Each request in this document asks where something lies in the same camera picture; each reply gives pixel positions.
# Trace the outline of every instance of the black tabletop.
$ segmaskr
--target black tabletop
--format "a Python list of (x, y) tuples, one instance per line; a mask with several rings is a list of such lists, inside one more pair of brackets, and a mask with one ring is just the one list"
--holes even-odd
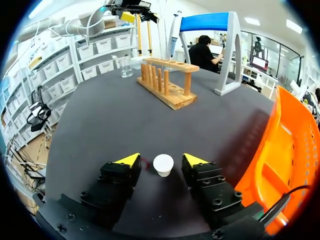
[[(151, 167), (143, 165), (113, 230), (143, 237), (206, 232), (209, 227), (182, 176), (183, 153), (217, 162), (235, 187), (257, 150), (273, 102), (245, 86), (218, 96), (218, 75), (200, 70), (191, 84), (197, 101), (174, 111), (136, 83), (139, 75), (121, 78), (114, 70), (78, 86), (52, 139), (46, 197), (57, 200), (65, 194), (80, 202), (80, 193), (94, 183), (103, 164), (140, 153)], [(170, 80), (184, 85), (182, 72), (171, 72)], [(174, 159), (169, 177), (153, 171), (159, 154)]]

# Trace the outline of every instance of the white storage bin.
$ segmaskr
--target white storage bin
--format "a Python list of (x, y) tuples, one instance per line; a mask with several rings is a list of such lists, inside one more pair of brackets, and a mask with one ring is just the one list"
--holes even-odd
[(14, 114), (15, 111), (16, 111), (16, 106), (14, 104), (14, 101), (11, 101), (9, 104), (8, 104), (8, 109), (9, 109), (9, 112), (11, 114)]
[(57, 36), (53, 39), (53, 44), (56, 50), (61, 49), (67, 45), (67, 38), (62, 36)]
[(48, 89), (48, 92), (49, 92), (50, 96), (51, 96), (53, 99), (59, 97), (59, 96), (63, 93), (63, 91), (62, 91), (61, 86), (60, 86), (59, 83), (56, 84), (56, 85), (54, 85), (54, 86), (52, 86), (52, 87), (50, 87), (50, 88)]
[(100, 63), (98, 67), (101, 74), (105, 74), (115, 69), (113, 60)]
[(85, 45), (78, 48), (78, 52), (80, 54), (81, 59), (87, 59), (94, 55), (94, 45), (91, 43), (89, 45)]
[(16, 99), (18, 100), (19, 104), (22, 104), (25, 100), (25, 94), (22, 88), (20, 88), (15, 95)]
[(6, 111), (3, 115), (3, 120), (5, 122), (5, 124), (8, 124), (9, 123), (9, 112)]
[(89, 67), (81, 72), (82, 72), (84, 80), (88, 80), (88, 79), (91, 79), (91, 78), (97, 76), (96, 66)]
[(45, 104), (47, 104), (50, 100), (52, 99), (52, 97), (49, 94), (48, 90), (42, 90), (42, 100)]
[(52, 42), (43, 44), (39, 50), (40, 56), (42, 57), (42, 59), (46, 59), (54, 50), (55, 46), (52, 44)]
[(19, 119), (19, 121), (21, 123), (21, 127), (26, 124), (27, 119), (26, 119), (25, 115), (22, 112), (19, 114), (19, 116), (17, 118)]
[(55, 75), (58, 72), (58, 67), (55, 61), (51, 62), (47, 66), (43, 68), (44, 75), (46, 79), (51, 78), (53, 75)]
[(70, 53), (59, 57), (55, 62), (59, 71), (69, 67), (72, 64)]
[(16, 125), (16, 127), (19, 129), (21, 127), (21, 121), (20, 119), (17, 117), (15, 120), (14, 120), (14, 124)]
[(24, 140), (19, 135), (15, 138), (15, 142), (19, 147), (22, 147), (24, 145)]
[(60, 106), (60, 107), (58, 107), (55, 111), (56, 111), (56, 113), (61, 117), (61, 115), (62, 115), (62, 113), (63, 113), (63, 111), (64, 111), (64, 109), (65, 109), (65, 107), (66, 107), (66, 105), (67, 104), (64, 104), (64, 105), (62, 105), (62, 106)]
[(18, 100), (16, 98), (14, 98), (13, 104), (15, 106), (15, 110), (17, 110), (20, 107), (20, 103), (18, 102)]
[(116, 47), (118, 49), (131, 46), (131, 34), (115, 37)]
[(60, 86), (64, 93), (71, 91), (76, 87), (76, 85), (77, 85), (77, 81), (74, 75), (60, 82)]
[(30, 134), (29, 134), (28, 130), (25, 130), (21, 135), (24, 138), (24, 140), (26, 140), (26, 141), (30, 138)]
[(29, 117), (30, 113), (31, 113), (31, 111), (28, 106), (25, 109), (23, 109), (23, 111), (21, 112), (21, 114), (24, 115), (26, 121), (27, 121), (27, 118)]
[(34, 76), (31, 77), (31, 83), (33, 88), (35, 89), (38, 85), (40, 85), (46, 79), (45, 74), (42, 70), (38, 71)]
[(52, 111), (50, 117), (48, 118), (48, 122), (50, 125), (53, 125), (58, 119), (58, 113), (56, 111)]
[(101, 54), (103, 52), (110, 51), (111, 48), (111, 38), (106, 38), (100, 41), (95, 42), (96, 49), (98, 50), (98, 53)]

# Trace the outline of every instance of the wooden peg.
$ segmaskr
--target wooden peg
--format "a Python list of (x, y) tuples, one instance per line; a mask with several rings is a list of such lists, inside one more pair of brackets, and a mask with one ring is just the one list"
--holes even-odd
[(162, 92), (162, 72), (161, 72), (161, 68), (158, 68), (158, 91)]
[(145, 65), (141, 64), (141, 78), (142, 78), (142, 82), (144, 82), (146, 80), (145, 78)]
[(149, 79), (149, 85), (152, 86), (152, 68), (151, 68), (151, 64), (148, 64), (148, 79)]
[(169, 71), (164, 70), (164, 95), (169, 94)]
[(191, 72), (186, 72), (185, 79), (184, 79), (184, 93), (183, 93), (183, 95), (185, 95), (185, 96), (190, 95), (190, 87), (191, 87)]
[(144, 78), (145, 78), (145, 83), (149, 84), (149, 68), (147, 64), (144, 64)]
[(157, 87), (157, 74), (156, 74), (156, 66), (152, 66), (152, 80), (153, 80), (153, 88), (158, 90)]

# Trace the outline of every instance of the white paper cup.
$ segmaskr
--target white paper cup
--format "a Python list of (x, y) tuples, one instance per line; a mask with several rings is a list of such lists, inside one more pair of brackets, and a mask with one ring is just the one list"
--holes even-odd
[(174, 167), (174, 159), (167, 154), (160, 154), (153, 160), (153, 167), (161, 177), (165, 178)]

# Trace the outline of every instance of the black mesh chair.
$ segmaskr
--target black mesh chair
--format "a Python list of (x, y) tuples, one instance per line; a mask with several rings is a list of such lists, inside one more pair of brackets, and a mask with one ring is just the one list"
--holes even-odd
[[(29, 114), (26, 122), (31, 125), (31, 132), (40, 131), (48, 121), (48, 118), (51, 115), (51, 109), (44, 103), (42, 99), (42, 86), (38, 86), (31, 94), (31, 106), (29, 107), (31, 113)], [(47, 147), (47, 141), (52, 136), (52, 131), (48, 127), (44, 127), (46, 141), (45, 147)]]

